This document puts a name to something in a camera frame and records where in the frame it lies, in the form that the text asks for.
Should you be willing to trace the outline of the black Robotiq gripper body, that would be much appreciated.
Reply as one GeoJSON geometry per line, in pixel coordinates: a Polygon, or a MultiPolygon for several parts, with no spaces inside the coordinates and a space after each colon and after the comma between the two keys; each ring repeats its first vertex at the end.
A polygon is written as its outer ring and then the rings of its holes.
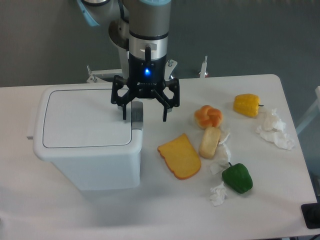
{"type": "Polygon", "coordinates": [[[167,56],[146,61],[129,54],[129,95],[139,99],[154,99],[155,93],[163,95],[167,56]]]}

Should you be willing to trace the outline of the white metal robot base frame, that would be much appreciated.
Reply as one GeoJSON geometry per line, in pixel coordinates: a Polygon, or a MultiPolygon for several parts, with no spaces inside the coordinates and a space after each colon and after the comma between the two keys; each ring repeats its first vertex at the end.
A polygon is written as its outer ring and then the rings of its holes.
{"type": "MultiPolygon", "coordinates": [[[[198,72],[199,78],[204,79],[209,76],[207,72],[207,63],[208,63],[208,56],[204,57],[204,61],[202,62],[201,69],[198,72]]],[[[178,65],[178,62],[169,59],[165,65],[165,80],[173,79],[173,71],[175,67],[178,65]]],[[[88,79],[87,83],[103,83],[103,82],[111,82],[115,75],[123,76],[122,69],[108,69],[108,70],[94,70],[91,71],[90,66],[87,66],[88,70],[88,79]]]]}

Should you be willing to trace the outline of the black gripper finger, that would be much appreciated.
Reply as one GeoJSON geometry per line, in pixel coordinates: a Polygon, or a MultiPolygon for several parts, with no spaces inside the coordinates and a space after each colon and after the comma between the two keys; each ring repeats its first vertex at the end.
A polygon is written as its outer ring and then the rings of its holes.
{"type": "Polygon", "coordinates": [[[111,99],[110,102],[118,107],[122,108],[122,119],[127,119],[127,104],[131,102],[135,96],[135,92],[131,89],[123,95],[118,95],[118,90],[122,89],[125,85],[127,85],[127,80],[119,75],[115,75],[112,82],[112,90],[111,90],[111,99]]]}
{"type": "Polygon", "coordinates": [[[159,103],[163,105],[163,117],[164,122],[167,121],[167,114],[174,107],[180,106],[180,82],[178,78],[173,78],[168,81],[164,81],[160,86],[156,86],[152,90],[152,97],[157,99],[159,103]],[[164,89],[168,88],[172,93],[173,97],[168,98],[164,93],[164,89]]]}

